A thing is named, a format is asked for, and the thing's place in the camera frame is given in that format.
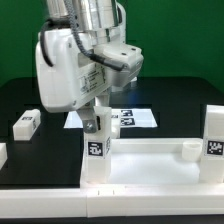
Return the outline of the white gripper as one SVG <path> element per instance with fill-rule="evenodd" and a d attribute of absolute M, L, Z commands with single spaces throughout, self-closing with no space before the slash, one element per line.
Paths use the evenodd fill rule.
<path fill-rule="evenodd" d="M 125 68 L 116 71 L 91 61 L 80 52 L 69 29 L 47 31 L 45 44 L 36 46 L 36 68 L 41 102 L 51 113 L 77 110 L 94 98 L 96 106 L 108 107 L 110 93 L 106 89 L 125 86 L 141 70 L 140 48 L 118 39 L 96 44 L 87 33 L 80 38 L 87 50 L 118 61 Z M 81 108 L 77 113 L 85 133 L 98 131 L 93 108 Z"/>

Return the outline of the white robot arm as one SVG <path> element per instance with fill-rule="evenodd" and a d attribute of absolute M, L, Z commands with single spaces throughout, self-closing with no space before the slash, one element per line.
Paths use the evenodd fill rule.
<path fill-rule="evenodd" d="M 36 46 L 42 105 L 75 111 L 86 133 L 100 129 L 92 101 L 138 76 L 141 49 L 125 41 L 126 14 L 117 0 L 45 0 L 48 18 Z"/>

